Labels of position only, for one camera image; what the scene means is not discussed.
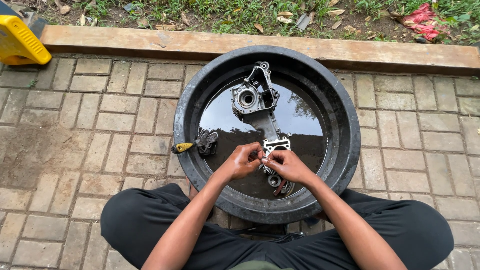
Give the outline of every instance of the black rubber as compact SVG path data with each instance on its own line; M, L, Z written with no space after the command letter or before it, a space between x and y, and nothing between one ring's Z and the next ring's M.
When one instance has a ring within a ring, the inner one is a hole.
M319 175L337 194L350 183L360 155L360 126L355 107L337 78L314 59L276 46L249 46L227 52L202 68L183 91L175 112L174 143L193 141L206 103L226 81L251 72L267 61L272 73L293 80L317 104L324 118L327 150ZM178 155L185 174L197 190L212 174L198 151ZM322 210L305 188L279 200L246 196L226 187L216 206L236 217L263 224L302 220Z

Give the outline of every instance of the hand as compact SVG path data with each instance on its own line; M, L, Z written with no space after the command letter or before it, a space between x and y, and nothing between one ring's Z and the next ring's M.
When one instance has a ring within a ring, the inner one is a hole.
M253 151L257 151L257 157L254 157L253 161L250 162L249 155ZM260 160L263 155L264 151L259 142L237 146L215 173L221 172L226 174L228 181L243 178L262 164Z
M281 177L294 183L304 184L312 176L316 176L294 152L290 150L276 150L263 158L262 163L275 170Z

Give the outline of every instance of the brick pavement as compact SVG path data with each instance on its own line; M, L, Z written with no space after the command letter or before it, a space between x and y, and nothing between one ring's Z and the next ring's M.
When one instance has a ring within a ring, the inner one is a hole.
M0 269L133 269L100 236L101 210L126 188L186 191L169 153L173 115L203 64L59 55L43 67L0 66ZM435 207L456 244L436 269L480 270L480 81L336 76L361 125L349 187ZM211 222L249 225L219 209Z

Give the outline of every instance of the forearm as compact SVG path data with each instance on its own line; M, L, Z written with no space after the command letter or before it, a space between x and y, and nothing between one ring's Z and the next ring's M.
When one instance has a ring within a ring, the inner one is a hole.
M169 226L142 266L142 270L179 270L187 262L210 210L228 183L214 173L203 189Z
M305 186L324 209L357 265L368 270L406 270L390 245L318 176Z

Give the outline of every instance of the person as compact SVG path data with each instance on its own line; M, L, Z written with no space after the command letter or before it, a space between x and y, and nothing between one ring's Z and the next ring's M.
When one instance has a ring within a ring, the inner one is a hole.
M348 189L338 196L292 151L263 154L258 142L238 146L191 199L176 184L116 194L103 209L102 236L143 270L430 270L452 251L446 220L427 204ZM205 222L222 189L262 163L305 186L335 228L277 244Z

